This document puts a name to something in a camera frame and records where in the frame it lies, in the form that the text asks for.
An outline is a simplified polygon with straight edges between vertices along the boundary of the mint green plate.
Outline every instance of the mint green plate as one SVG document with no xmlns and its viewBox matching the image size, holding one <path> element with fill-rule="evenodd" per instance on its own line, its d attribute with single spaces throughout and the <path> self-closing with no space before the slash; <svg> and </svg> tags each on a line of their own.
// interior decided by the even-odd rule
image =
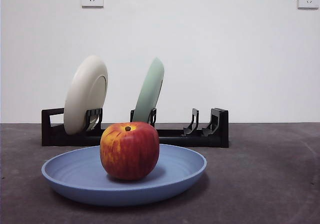
<svg viewBox="0 0 320 224">
<path fill-rule="evenodd" d="M 144 79 L 138 101 L 136 103 L 133 121 L 149 122 L 149 114 L 156 107 L 162 82 L 164 80 L 164 65 L 158 59 L 152 62 Z"/>
</svg>

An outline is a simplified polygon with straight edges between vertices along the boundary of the concrete floor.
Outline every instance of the concrete floor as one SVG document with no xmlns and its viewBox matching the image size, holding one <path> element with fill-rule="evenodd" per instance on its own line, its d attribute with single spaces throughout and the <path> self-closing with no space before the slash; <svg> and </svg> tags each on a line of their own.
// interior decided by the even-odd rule
<svg viewBox="0 0 320 224">
<path fill-rule="evenodd" d="M 41 174 L 51 157 L 39 124 L 2 124 L 2 223 L 320 223 L 320 123 L 230 124 L 230 148 L 191 148 L 201 179 L 171 199 L 96 207 L 55 193 Z"/>
</svg>

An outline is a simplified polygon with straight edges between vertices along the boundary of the white plate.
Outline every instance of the white plate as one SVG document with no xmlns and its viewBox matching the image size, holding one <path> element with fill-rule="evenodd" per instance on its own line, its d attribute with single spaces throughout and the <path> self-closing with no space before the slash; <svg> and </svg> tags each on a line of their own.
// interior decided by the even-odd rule
<svg viewBox="0 0 320 224">
<path fill-rule="evenodd" d="M 158 101 L 164 80 L 164 70 L 163 63 L 158 58 L 155 58 L 144 79 L 144 84 L 135 106 L 133 121 L 149 122 L 150 111 L 156 107 Z"/>
<path fill-rule="evenodd" d="M 87 57 L 77 69 L 64 104 L 63 122 L 67 134 L 84 130 L 86 111 L 102 108 L 108 88 L 108 73 L 97 56 Z M 90 119 L 87 130 L 95 126 L 98 116 Z"/>
</svg>

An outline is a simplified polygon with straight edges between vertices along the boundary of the red apple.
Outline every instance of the red apple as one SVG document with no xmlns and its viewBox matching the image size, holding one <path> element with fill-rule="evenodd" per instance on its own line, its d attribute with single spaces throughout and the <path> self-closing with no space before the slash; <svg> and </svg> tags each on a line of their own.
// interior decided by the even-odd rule
<svg viewBox="0 0 320 224">
<path fill-rule="evenodd" d="M 138 180 L 156 166 L 159 146 L 157 130 L 147 123 L 112 124 L 101 136 L 101 163 L 115 178 Z"/>
</svg>

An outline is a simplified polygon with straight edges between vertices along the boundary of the black dish rack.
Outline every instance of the black dish rack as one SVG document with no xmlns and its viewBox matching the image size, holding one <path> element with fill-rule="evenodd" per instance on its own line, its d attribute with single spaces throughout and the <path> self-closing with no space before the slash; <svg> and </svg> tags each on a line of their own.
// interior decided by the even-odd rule
<svg viewBox="0 0 320 224">
<path fill-rule="evenodd" d="M 51 125 L 50 116 L 64 113 L 64 108 L 42 110 L 41 113 L 41 137 L 42 146 L 97 146 L 100 145 L 100 138 L 104 129 L 101 127 L 102 109 L 87 110 L 85 114 L 86 126 L 84 131 L 74 135 L 65 132 L 63 124 Z M 155 126 L 157 117 L 156 109 L 152 109 L 149 115 L 149 123 Z M 130 113 L 132 122 L 134 110 Z M 98 116 L 98 123 L 90 131 L 90 117 Z M 157 129 L 161 144 L 169 144 L 184 147 L 229 147 L 229 114 L 228 110 L 212 108 L 210 122 L 205 128 L 199 129 L 199 111 L 192 109 L 190 124 L 179 129 Z"/>
</svg>

